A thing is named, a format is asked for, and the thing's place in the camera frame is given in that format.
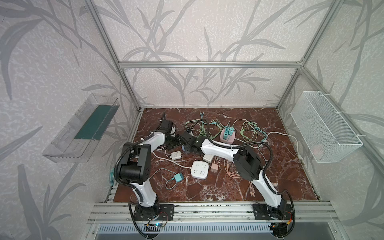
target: cable connector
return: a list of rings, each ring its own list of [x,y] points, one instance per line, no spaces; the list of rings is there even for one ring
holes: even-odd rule
[[[178,173],[178,174],[176,174],[176,175],[174,176],[174,179],[175,179],[176,182],[181,182],[181,181],[183,181],[184,176],[183,176],[183,174],[181,174],[181,172],[180,172],[180,173]]]

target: wall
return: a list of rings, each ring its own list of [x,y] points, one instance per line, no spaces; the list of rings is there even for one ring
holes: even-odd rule
[[[78,239],[135,111],[82,1],[0,2],[0,239]],[[120,108],[87,163],[41,154],[91,94]]]
[[[349,114],[377,149],[384,150],[384,1],[345,1],[306,67]],[[316,193],[330,200],[350,239],[382,239],[384,178],[361,149],[340,162],[318,164],[290,112],[302,91],[313,90],[300,77],[280,109]]]
[[[119,61],[299,61],[331,3],[94,2]],[[274,107],[291,73],[293,69],[126,70],[140,104],[156,107]]]

